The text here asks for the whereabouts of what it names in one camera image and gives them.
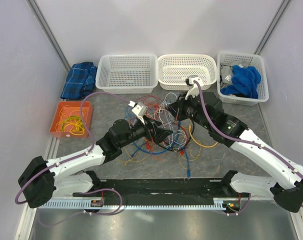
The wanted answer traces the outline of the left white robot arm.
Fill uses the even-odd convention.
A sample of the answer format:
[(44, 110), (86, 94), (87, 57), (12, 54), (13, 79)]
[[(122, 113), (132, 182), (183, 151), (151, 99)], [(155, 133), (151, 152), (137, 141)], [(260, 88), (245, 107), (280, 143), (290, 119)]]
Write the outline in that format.
[(142, 138), (163, 142), (173, 132), (159, 121), (143, 118), (130, 125), (126, 120), (116, 120), (108, 132), (92, 146), (67, 156), (47, 159), (33, 158), (18, 178), (19, 194), (31, 209), (38, 208), (52, 198), (87, 193), (95, 197), (101, 192), (101, 184), (93, 173), (77, 172), (113, 161), (122, 154), (122, 148)]

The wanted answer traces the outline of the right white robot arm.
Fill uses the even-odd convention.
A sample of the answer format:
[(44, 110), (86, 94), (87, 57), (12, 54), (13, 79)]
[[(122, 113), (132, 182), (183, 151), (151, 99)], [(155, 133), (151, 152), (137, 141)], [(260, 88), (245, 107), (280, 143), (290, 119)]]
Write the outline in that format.
[(246, 156), (269, 174), (260, 177), (230, 170), (220, 184), (224, 196), (238, 192), (271, 197), (292, 213), (303, 208), (303, 166), (274, 150), (237, 117), (225, 113), (214, 93), (191, 97), (183, 92), (167, 109), (178, 121), (189, 119), (205, 128), (216, 142)]

